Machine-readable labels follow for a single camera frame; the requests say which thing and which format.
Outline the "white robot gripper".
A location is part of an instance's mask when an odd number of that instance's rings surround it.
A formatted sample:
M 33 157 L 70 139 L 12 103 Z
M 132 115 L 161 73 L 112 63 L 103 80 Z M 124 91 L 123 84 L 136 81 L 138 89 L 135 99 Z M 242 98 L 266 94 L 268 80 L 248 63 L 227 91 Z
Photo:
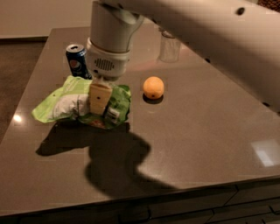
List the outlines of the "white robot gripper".
M 107 80 L 118 80 L 126 72 L 130 58 L 129 52 L 107 52 L 95 46 L 90 38 L 86 44 L 87 70 L 95 77 L 103 77 Z M 108 85 L 92 83 L 89 87 L 90 112 L 102 115 L 112 95 L 112 87 Z

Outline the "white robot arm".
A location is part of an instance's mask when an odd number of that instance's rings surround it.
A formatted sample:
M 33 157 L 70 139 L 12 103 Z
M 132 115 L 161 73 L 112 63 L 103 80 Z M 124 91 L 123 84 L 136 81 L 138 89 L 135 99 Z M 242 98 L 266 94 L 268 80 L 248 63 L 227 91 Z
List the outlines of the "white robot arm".
M 87 69 L 109 80 L 126 70 L 145 18 L 280 113 L 280 13 L 246 0 L 94 0 Z

